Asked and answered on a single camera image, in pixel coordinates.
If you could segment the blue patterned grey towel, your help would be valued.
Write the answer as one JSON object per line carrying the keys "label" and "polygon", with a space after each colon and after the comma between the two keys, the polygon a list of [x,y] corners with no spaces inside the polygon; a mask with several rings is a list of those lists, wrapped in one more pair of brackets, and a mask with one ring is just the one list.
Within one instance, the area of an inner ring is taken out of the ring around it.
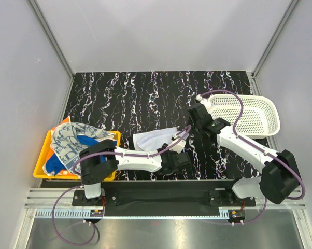
{"label": "blue patterned grey towel", "polygon": [[114,140],[114,133],[79,122],[63,123],[52,133],[50,148],[53,155],[43,169],[48,176],[56,176],[63,170],[80,175],[80,152],[103,140]]}

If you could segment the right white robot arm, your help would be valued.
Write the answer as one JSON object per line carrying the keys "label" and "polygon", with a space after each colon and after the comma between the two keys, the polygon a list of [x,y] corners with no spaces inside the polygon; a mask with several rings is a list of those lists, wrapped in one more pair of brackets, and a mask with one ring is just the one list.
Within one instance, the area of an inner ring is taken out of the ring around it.
{"label": "right white robot arm", "polygon": [[207,108],[196,103],[189,107],[189,124],[204,139],[225,147],[248,161],[261,175],[237,180],[225,193],[230,205],[238,205],[244,198],[265,197],[274,204],[292,199],[291,194],[302,183],[293,153],[278,152],[235,133],[229,122],[213,119]]}

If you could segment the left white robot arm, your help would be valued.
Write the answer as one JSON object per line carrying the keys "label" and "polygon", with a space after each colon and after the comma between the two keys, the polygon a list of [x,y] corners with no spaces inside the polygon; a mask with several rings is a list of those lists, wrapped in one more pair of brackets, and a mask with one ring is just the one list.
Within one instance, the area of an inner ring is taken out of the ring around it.
{"label": "left white robot arm", "polygon": [[101,182],[115,171],[140,170],[156,175],[172,175],[192,168],[188,153],[183,151],[185,143],[173,141],[152,151],[128,150],[104,140],[79,154],[77,165],[84,187],[84,199],[90,205],[102,200]]}

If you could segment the white towel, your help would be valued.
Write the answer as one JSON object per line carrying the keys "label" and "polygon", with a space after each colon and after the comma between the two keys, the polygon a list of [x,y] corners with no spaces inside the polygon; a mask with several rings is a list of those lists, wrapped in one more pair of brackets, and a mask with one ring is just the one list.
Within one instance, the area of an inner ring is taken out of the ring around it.
{"label": "white towel", "polygon": [[170,144],[172,136],[178,132],[176,127],[133,134],[133,145],[137,151],[153,151],[164,143]]}

